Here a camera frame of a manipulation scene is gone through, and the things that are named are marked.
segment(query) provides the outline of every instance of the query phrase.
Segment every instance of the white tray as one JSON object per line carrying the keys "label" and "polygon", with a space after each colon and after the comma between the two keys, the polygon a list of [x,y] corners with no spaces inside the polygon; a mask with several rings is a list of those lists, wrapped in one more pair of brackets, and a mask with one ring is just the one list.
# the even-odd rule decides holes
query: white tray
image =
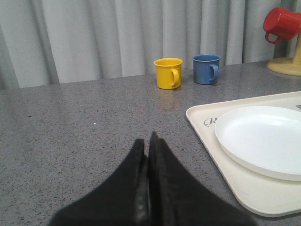
{"label": "white tray", "polygon": [[235,197],[245,208],[266,217],[300,212],[301,181],[270,178],[241,166],[223,151],[215,136],[214,122],[218,117],[232,109],[254,105],[298,110],[296,106],[301,105],[301,91],[198,105],[189,108],[186,116]]}

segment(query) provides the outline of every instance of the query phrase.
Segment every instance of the speckled countertop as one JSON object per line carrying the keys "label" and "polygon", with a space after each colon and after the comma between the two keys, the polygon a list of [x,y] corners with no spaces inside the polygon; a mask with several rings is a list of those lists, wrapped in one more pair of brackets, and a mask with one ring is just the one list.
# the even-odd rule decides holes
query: speckled countertop
{"label": "speckled countertop", "polygon": [[[271,72],[266,63],[224,66],[214,85],[198,85],[192,71],[183,72],[176,90],[158,89],[152,74],[0,91],[0,225],[46,225],[59,208],[101,184],[136,138],[144,139],[147,150],[152,131],[204,186],[249,212],[185,112],[194,105],[301,90],[301,77]],[[250,214],[259,226],[301,225],[301,214]]]}

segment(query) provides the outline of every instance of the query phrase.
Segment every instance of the yellow mug stand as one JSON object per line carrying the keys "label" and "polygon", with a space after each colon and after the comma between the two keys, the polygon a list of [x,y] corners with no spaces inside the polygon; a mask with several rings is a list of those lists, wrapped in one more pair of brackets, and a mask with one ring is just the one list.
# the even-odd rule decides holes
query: yellow mug stand
{"label": "yellow mug stand", "polygon": [[295,54],[293,57],[276,58],[268,63],[268,68],[274,72],[301,76],[301,35],[298,34]]}

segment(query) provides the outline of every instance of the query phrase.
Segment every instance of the white plate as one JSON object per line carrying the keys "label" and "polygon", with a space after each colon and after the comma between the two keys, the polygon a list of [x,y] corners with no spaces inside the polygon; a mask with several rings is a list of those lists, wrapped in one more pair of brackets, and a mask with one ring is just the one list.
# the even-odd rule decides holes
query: white plate
{"label": "white plate", "polygon": [[301,181],[301,112],[271,106],[241,107],[215,125],[223,150],[265,176]]}

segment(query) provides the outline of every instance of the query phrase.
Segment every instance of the red mug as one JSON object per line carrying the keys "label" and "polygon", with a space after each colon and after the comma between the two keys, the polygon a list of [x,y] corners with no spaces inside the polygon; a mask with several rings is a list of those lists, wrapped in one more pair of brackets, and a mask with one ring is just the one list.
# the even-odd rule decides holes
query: red mug
{"label": "red mug", "polygon": [[[263,29],[267,32],[265,39],[276,44],[281,39],[290,40],[301,29],[301,13],[295,13],[284,8],[276,7],[265,17]],[[269,39],[269,34],[277,36],[275,41]]]}

